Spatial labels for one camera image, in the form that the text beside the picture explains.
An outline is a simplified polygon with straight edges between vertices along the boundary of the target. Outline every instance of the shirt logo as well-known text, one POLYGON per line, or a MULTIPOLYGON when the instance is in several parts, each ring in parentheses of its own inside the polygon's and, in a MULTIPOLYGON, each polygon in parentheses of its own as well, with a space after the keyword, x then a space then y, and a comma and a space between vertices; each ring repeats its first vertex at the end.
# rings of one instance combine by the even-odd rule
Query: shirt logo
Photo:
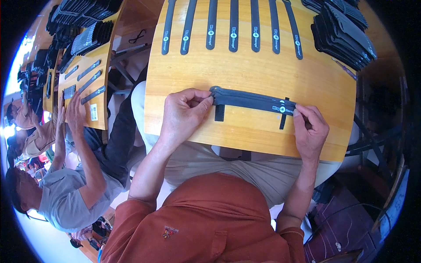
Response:
POLYGON ((167 239, 168 237, 171 237, 171 235, 173 235, 174 233, 178 233, 178 229, 176 228, 172 228, 170 226, 165 226, 165 231, 164 234, 162 234, 162 236, 164 237, 164 239, 167 239))

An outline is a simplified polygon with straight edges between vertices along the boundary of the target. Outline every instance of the white label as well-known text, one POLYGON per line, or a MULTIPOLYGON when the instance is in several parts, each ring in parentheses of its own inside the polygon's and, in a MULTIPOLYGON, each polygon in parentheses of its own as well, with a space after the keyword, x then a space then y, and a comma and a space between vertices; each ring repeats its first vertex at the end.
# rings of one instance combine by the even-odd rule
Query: white label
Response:
POLYGON ((98 120, 98 108, 96 107, 96 103, 91 105, 91 120, 98 120))

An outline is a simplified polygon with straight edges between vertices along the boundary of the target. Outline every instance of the orange shirt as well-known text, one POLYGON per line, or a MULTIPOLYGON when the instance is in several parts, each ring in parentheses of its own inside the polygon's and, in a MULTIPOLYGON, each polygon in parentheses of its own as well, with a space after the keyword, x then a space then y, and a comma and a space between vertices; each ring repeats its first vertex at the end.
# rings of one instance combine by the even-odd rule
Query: orange shirt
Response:
POLYGON ((35 124, 32 122, 31 116, 35 114, 32 109, 29 109, 27 116, 23 113, 23 107, 20 107, 17 111, 17 116, 15 118, 15 123, 22 130, 30 130, 35 127, 35 124))
POLYGON ((276 233, 263 194, 232 175, 193 177, 152 211, 131 199, 115 211, 102 263, 249 262, 304 263, 304 233, 276 233))

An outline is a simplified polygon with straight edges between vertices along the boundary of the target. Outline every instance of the floor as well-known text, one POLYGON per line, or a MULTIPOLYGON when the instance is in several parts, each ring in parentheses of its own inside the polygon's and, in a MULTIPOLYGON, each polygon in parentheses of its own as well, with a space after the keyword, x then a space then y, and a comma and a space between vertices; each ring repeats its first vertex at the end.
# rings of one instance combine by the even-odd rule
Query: floor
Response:
MULTIPOLYGON (((126 35, 126 36, 123 36, 123 37, 116 37, 114 39, 113 49, 118 52, 119 50, 124 50, 124 49, 134 47, 134 46, 137 46, 137 45, 141 45, 141 44, 147 43, 148 45, 150 45, 152 43, 154 31, 155 31, 154 28, 146 29, 146 33, 144 34, 144 37, 138 39, 136 41, 136 43, 134 43, 134 44, 129 43, 128 40, 136 38, 136 36, 138 35, 138 32, 135 32, 133 34, 126 35)), ((142 53, 138 53, 135 56, 132 56, 128 59, 128 61, 127 61, 128 64, 127 64, 126 70, 136 80, 139 73, 146 66, 148 60, 149 60, 149 50, 144 51, 142 53)), ((127 81, 123 78, 121 80, 118 88, 120 88, 120 89, 131 88, 131 84, 130 84, 129 81, 127 81)), ((122 101, 124 99, 125 99, 125 95, 113 95, 112 98, 111 98, 111 101, 108 105, 108 108, 111 111, 110 118, 108 119, 108 128, 109 128, 108 134, 109 135, 112 131, 112 126, 113 126, 115 117, 118 113, 120 104, 122 103, 122 101)), ((351 133, 351 138, 349 140, 349 144, 357 142, 358 134, 359 134, 359 129, 356 126, 356 124, 354 123, 353 127, 352 127, 352 133, 351 133)), ((143 141, 141 139, 140 133, 137 131, 135 146, 141 147, 142 145, 143 145, 143 141)), ((224 148, 224 147, 219 147, 219 146, 212 146, 212 149, 219 156, 237 158, 241 155, 241 151, 237 150, 237 149, 229 149, 229 148, 224 148)), ((135 172, 136 168, 138 167, 141 160, 145 157, 145 155, 146 155, 146 153, 143 153, 140 156, 138 156, 138 163, 136 163, 132 167, 132 169, 130 171, 130 176, 134 175, 134 172, 135 172)), ((258 153, 258 152, 253 152, 252 155, 251 155, 253 161, 262 160, 262 159, 269 159, 272 156, 273 155, 271 155, 271 154, 263 154, 263 153, 258 153)), ((68 168, 74 168, 74 167, 77 166, 78 163, 79 163, 79 156, 78 156, 77 152, 76 151, 71 152, 66 158, 67 167, 68 168)), ((347 169, 356 167, 358 165, 358 163, 359 163, 359 157, 358 156, 346 157, 344 159, 341 167, 339 168, 339 170, 347 170, 347 169)), ((170 187, 164 181, 164 184, 161 188, 161 192, 160 192, 160 194, 158 196, 158 199, 157 199, 157 209, 162 206, 162 203, 164 202, 165 198, 169 194, 170 194, 170 187)), ((128 191, 121 193, 113 201, 113 203, 111 204, 111 207, 116 208, 119 204, 121 204, 122 202, 127 200, 127 197, 128 197, 128 191)), ((278 213, 281 211, 282 207, 283 207, 283 204, 277 205, 270 210, 272 219, 276 218, 278 213)))

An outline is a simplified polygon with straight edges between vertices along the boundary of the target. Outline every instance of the gray shirt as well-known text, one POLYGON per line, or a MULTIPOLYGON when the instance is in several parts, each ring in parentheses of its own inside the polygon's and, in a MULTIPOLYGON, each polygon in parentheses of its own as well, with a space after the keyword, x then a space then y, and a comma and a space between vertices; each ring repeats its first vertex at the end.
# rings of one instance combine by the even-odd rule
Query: gray shirt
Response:
POLYGON ((104 172, 102 174, 107 188, 104 195, 88 209, 79 192, 79 188, 86 185, 82 164, 75 170, 57 170, 51 166, 39 183, 43 195, 38 213, 56 229, 70 233, 96 222, 124 189, 117 179, 104 172))

